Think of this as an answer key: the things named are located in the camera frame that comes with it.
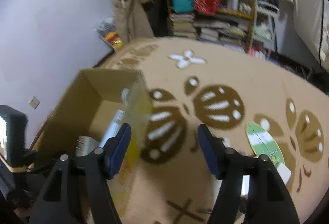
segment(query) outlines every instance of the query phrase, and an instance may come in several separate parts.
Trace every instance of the white flower pattern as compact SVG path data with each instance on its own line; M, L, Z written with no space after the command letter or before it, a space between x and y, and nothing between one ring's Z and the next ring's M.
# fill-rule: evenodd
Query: white flower pattern
M206 60L193 57L194 52L192 50L185 50L182 55L171 54L168 56L169 59L177 61L176 66L179 69L185 69L193 64L207 63Z

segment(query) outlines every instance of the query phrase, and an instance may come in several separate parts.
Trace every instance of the round table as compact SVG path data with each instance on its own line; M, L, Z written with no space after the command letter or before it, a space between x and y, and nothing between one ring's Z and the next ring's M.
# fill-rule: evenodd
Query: round table
M141 69L154 104L123 223L207 221L219 185L196 141L201 123L248 156L254 153L247 123L265 128L292 172L287 188L301 223L323 198L329 98L305 80L247 54L181 38L137 40L102 66Z

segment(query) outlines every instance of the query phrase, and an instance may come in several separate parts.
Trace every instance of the wall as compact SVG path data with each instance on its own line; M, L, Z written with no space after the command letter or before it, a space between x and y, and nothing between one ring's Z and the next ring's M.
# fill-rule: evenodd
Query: wall
M0 0L0 104L27 114L27 146L75 74L109 52L92 28L111 11L111 0Z
M308 68L318 67L317 60L295 31L292 3L280 1L279 9L280 17L275 21L278 53Z

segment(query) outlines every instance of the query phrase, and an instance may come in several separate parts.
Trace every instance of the wall outlet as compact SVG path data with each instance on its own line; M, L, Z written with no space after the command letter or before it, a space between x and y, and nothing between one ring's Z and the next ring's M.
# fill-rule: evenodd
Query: wall outlet
M33 109L36 109L38 107L38 105L40 104L40 101L35 96L33 96L31 98L31 100L29 101L29 104L31 105L31 107Z

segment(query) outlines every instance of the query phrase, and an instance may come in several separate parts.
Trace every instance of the cardboard box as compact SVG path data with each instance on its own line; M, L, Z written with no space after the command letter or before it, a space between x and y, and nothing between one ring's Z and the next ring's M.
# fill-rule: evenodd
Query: cardboard box
M82 70L35 143L39 150L35 167L45 165L63 153L75 156L76 140L80 135L100 142L106 132L117 132L122 123L128 123L132 129L131 142L119 174L108 181L113 202L122 216L151 113L152 103L141 71Z

